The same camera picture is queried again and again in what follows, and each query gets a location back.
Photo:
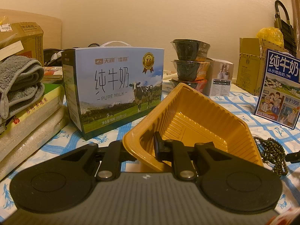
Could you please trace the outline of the bottom black instant food bowl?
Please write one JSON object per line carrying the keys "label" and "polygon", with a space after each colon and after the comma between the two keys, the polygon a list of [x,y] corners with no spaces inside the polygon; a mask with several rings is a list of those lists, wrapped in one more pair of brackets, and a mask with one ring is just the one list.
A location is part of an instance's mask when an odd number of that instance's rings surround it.
{"label": "bottom black instant food bowl", "polygon": [[177,78],[173,78],[170,80],[170,82],[174,85],[174,87],[176,87],[179,83],[184,83],[184,84],[194,88],[198,92],[203,92],[203,89],[205,88],[205,86],[207,84],[206,79],[198,80],[198,81],[181,81]]}

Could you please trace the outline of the dark blue milk carton box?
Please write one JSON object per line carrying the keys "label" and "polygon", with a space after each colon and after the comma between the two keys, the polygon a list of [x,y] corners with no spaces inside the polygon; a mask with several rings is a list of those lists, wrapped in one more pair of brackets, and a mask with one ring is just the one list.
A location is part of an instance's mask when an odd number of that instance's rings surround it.
{"label": "dark blue milk carton box", "polygon": [[299,59],[268,49],[255,115],[290,129],[299,119]]}

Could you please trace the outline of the light blue milk carton box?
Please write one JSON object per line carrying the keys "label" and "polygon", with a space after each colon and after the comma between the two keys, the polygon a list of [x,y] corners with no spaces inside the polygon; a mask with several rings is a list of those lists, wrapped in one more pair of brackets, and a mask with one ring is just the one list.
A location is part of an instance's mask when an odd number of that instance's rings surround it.
{"label": "light blue milk carton box", "polygon": [[122,41],[61,53],[71,120],[85,140],[147,115],[161,102],[164,50]]}

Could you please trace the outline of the top black instant food bowl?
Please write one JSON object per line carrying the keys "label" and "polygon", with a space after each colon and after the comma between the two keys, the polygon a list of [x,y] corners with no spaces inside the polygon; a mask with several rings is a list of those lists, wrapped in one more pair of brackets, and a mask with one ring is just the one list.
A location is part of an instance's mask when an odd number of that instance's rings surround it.
{"label": "top black instant food bowl", "polygon": [[171,42],[179,60],[204,62],[211,47],[210,44],[192,39],[175,39]]}

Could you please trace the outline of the small white product box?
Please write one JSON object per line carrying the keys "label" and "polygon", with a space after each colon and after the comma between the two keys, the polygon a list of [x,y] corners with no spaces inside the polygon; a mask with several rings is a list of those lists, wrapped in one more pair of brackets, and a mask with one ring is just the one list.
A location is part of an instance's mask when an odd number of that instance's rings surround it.
{"label": "small white product box", "polygon": [[230,93],[234,64],[227,60],[207,58],[207,83],[203,93],[210,97],[227,97]]}

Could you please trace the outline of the middle black instant food bowl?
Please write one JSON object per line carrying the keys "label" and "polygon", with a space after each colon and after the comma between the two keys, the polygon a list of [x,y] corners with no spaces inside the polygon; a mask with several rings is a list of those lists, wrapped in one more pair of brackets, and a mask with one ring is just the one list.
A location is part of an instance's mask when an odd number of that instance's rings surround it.
{"label": "middle black instant food bowl", "polygon": [[178,79],[181,81],[198,81],[206,79],[209,62],[198,62],[190,60],[175,59],[173,64],[177,71]]}

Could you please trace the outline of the brown cardboard box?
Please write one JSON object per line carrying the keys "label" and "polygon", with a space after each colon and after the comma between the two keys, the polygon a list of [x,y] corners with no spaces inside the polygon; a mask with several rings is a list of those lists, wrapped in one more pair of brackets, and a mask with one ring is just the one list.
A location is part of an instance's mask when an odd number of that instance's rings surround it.
{"label": "brown cardboard box", "polygon": [[1,24],[1,49],[9,47],[10,55],[37,59],[44,66],[43,35],[35,22]]}
{"label": "brown cardboard box", "polygon": [[288,51],[265,39],[239,39],[239,63],[236,85],[254,96],[260,94],[266,67],[266,51],[268,49],[279,52]]}

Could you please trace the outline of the black folded stand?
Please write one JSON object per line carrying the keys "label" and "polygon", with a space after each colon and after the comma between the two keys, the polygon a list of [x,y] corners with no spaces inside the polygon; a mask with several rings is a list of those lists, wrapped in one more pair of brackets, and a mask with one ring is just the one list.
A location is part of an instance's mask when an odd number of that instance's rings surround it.
{"label": "black folded stand", "polygon": [[[283,20],[281,18],[279,7],[283,9],[286,20]],[[288,11],[280,0],[276,0],[274,2],[274,10],[275,10],[275,21],[276,21],[277,28],[283,34],[284,48],[288,50],[292,56],[296,57],[297,46],[295,41],[294,30],[290,23]]]}

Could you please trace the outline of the grey folded towel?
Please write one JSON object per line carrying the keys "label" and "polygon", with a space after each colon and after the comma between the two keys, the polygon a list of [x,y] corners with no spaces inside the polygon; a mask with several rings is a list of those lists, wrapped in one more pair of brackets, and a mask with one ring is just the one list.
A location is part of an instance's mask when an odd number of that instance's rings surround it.
{"label": "grey folded towel", "polygon": [[44,68],[34,58],[12,55],[1,61],[1,123],[42,97],[43,76]]}

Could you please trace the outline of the plastic wrapped flat package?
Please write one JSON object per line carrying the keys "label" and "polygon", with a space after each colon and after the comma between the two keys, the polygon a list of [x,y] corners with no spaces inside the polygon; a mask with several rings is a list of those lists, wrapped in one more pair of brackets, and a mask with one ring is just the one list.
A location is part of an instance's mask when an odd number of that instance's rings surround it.
{"label": "plastic wrapped flat package", "polygon": [[64,96],[48,102],[1,134],[1,179],[54,137],[68,122]]}

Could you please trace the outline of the golden plastic tray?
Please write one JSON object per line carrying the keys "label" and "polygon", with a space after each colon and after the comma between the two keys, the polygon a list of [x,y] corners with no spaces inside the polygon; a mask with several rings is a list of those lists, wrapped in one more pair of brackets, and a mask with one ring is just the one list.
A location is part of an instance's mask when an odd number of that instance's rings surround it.
{"label": "golden plastic tray", "polygon": [[248,125],[233,113],[184,83],[178,84],[145,118],[123,137],[126,151],[142,170],[170,171],[169,162],[155,158],[154,133],[186,146],[213,142],[222,151],[263,165]]}

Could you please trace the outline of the brown cardboard box left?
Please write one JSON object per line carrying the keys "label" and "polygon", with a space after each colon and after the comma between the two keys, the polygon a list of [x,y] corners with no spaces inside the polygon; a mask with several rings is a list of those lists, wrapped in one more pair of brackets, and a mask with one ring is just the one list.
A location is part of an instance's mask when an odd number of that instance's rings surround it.
{"label": "brown cardboard box left", "polygon": [[43,35],[35,22],[1,24],[1,49],[9,47],[10,55],[37,59],[44,66]]}

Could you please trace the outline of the black instant food bowl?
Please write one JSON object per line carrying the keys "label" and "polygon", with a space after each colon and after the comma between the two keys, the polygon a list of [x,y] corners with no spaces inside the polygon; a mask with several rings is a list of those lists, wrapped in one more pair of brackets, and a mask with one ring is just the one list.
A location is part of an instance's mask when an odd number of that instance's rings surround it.
{"label": "black instant food bowl", "polygon": [[171,42],[179,60],[204,62],[211,47],[210,44],[192,39],[175,39]]}
{"label": "black instant food bowl", "polygon": [[177,71],[178,79],[181,81],[198,81],[206,79],[209,62],[198,62],[190,60],[175,59],[173,64]]}
{"label": "black instant food bowl", "polygon": [[198,80],[198,81],[181,81],[177,78],[173,78],[170,80],[170,82],[174,85],[174,87],[176,87],[179,83],[184,83],[184,84],[194,88],[198,92],[203,92],[203,89],[205,88],[205,86],[207,84],[206,79]]}

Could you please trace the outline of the yellow plastic bag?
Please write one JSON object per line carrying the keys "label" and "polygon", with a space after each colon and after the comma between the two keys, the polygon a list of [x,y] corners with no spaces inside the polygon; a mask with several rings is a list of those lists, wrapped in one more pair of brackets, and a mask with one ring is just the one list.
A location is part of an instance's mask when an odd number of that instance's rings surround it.
{"label": "yellow plastic bag", "polygon": [[256,37],[259,39],[267,40],[267,41],[274,43],[280,47],[284,47],[284,37],[279,28],[275,28],[275,27],[262,28],[256,34]]}

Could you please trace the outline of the brown cardboard box right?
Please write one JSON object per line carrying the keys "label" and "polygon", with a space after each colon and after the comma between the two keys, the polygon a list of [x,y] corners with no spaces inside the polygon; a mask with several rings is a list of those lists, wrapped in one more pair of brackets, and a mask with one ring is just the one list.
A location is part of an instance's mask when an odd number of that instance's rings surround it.
{"label": "brown cardboard box right", "polygon": [[254,96],[260,94],[266,67],[266,51],[268,49],[279,52],[288,51],[265,39],[239,39],[239,63],[236,85]]}

